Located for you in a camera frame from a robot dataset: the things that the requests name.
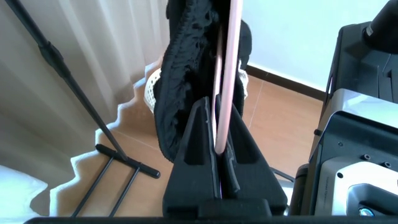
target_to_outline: black garment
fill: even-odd
[[[154,87],[154,114],[160,150],[170,161],[180,147],[193,103],[213,94],[218,29],[221,23],[228,24],[228,6],[229,1],[224,0],[168,2],[170,43]],[[251,33],[243,22],[238,52],[241,68],[246,68],[250,53]],[[241,116],[243,98],[243,85],[236,76],[233,103]]]

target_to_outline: tile floor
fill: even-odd
[[[112,132],[126,154],[161,171],[159,179],[139,173],[116,216],[161,216],[162,197],[172,164],[159,150],[154,118],[142,98],[144,86],[136,87],[136,97],[119,108],[119,123]],[[243,120],[270,166],[295,175],[306,163],[312,145],[321,101],[249,77]],[[111,146],[99,134],[98,142]],[[99,174],[108,158],[96,152],[73,161],[78,177],[52,190],[51,214],[70,216]],[[79,216],[107,216],[134,171],[113,162]]]

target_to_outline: curtain fold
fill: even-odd
[[[22,3],[105,123],[169,42],[167,0]],[[4,1],[0,27],[0,165],[48,183],[32,204],[46,215],[49,190],[74,178],[70,159],[94,149],[98,127]]]

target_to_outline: clothes hanger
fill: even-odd
[[[239,47],[239,34],[241,30],[242,9],[243,9],[243,0],[231,0],[230,10],[229,10],[227,43],[226,43],[226,57],[224,62],[223,94],[221,96],[221,108],[220,108],[220,117],[218,119],[218,129],[217,132],[215,132],[216,129],[215,97],[220,92],[221,66],[223,62],[222,27],[220,27],[219,36],[218,36],[215,80],[214,80],[213,99],[212,99],[213,104],[211,109],[215,151],[218,155],[221,155],[225,150],[225,145],[229,130],[229,121],[231,119],[236,66],[238,66],[237,59],[238,59],[238,47]]]

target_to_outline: dark brown baseboard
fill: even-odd
[[[303,85],[301,83],[289,80],[287,78],[282,78],[280,76],[274,75],[272,73],[263,71],[261,69],[252,67],[252,66],[247,66],[246,67],[246,72],[256,78],[259,78],[261,80],[273,83],[275,85],[279,85],[281,87],[296,91],[297,93],[304,94],[306,96],[315,98],[317,100],[323,101],[325,99],[325,92],[317,90],[315,88]]]

